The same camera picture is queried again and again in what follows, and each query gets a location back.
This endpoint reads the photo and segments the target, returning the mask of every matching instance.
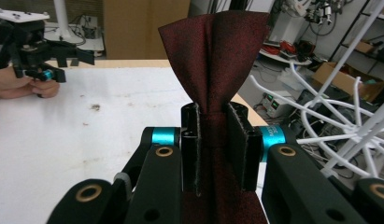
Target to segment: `white metal frame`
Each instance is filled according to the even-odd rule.
[[[358,94],[358,84],[360,82],[360,78],[357,77],[354,83],[354,94],[353,101],[354,105],[347,104],[344,102],[327,100],[322,97],[325,90],[331,84],[332,80],[340,70],[340,68],[344,65],[349,55],[354,51],[357,44],[362,39],[363,35],[367,32],[369,27],[372,25],[376,17],[380,14],[382,8],[384,8],[384,0],[379,1],[376,9],[372,12],[371,16],[363,25],[361,31],[356,35],[349,48],[337,63],[334,71],[329,75],[326,82],[320,88],[318,92],[316,92],[310,85],[308,85],[303,78],[294,70],[293,63],[290,63],[290,68],[292,70],[292,74],[308,89],[312,94],[315,95],[315,98],[307,102],[305,105],[298,105],[295,102],[292,102],[273,91],[270,91],[260,85],[254,76],[249,76],[252,83],[261,91],[267,92],[273,95],[276,98],[280,98],[286,101],[288,104],[296,107],[301,110],[301,118],[302,122],[306,128],[306,131],[311,136],[311,138],[307,139],[299,139],[299,144],[311,144],[316,143],[320,146],[321,149],[325,151],[331,158],[324,164],[323,169],[321,169],[322,173],[329,177],[330,175],[337,176],[337,173],[333,170],[334,167],[339,164],[342,166],[346,166],[352,172],[357,175],[360,175],[362,178],[364,177],[376,177],[379,178],[379,173],[384,166],[384,139],[377,136],[378,133],[384,132],[384,104],[378,109],[375,114],[370,113],[362,108],[359,105],[359,94]],[[325,105],[337,118],[338,120],[327,118],[311,109],[310,107],[314,106],[316,103],[322,103]],[[337,111],[333,105],[342,105],[344,107],[353,109],[355,112],[355,123],[351,123],[348,119],[346,119],[339,111]],[[335,127],[341,128],[344,134],[333,135],[333,136],[318,136],[314,130],[311,128],[311,124],[307,120],[307,114],[317,117],[318,119],[323,120],[324,122],[328,122]],[[365,123],[363,123],[361,119],[361,114],[364,114],[367,117],[370,117]],[[343,145],[338,151],[333,151],[328,145],[325,143],[327,141],[340,140],[340,139],[348,139],[345,145]],[[352,164],[350,160],[362,152],[364,160],[366,162],[366,169],[363,170],[360,167]]]

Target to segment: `dark red cloth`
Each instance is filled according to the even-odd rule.
[[[183,223],[266,223],[256,193],[240,189],[225,159],[223,108],[258,56],[267,19],[267,13],[226,11],[159,29],[169,62],[201,113],[201,186],[197,193],[184,192]]]

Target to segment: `white table surface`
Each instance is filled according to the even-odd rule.
[[[143,129],[180,126],[191,102],[170,67],[67,69],[66,78],[54,98],[0,100],[1,224],[45,223],[78,182],[112,182]]]

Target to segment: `red fabric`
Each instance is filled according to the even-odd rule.
[[[159,29],[169,62],[201,113],[201,186],[197,194],[184,192],[183,223],[266,223],[256,193],[240,190],[225,159],[223,108],[258,56],[267,19],[267,13],[226,11]]]

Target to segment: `white table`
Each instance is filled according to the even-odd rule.
[[[145,127],[180,126],[180,108],[191,99],[166,66],[70,68],[54,98],[1,100],[0,223],[45,223],[78,182],[112,182]]]

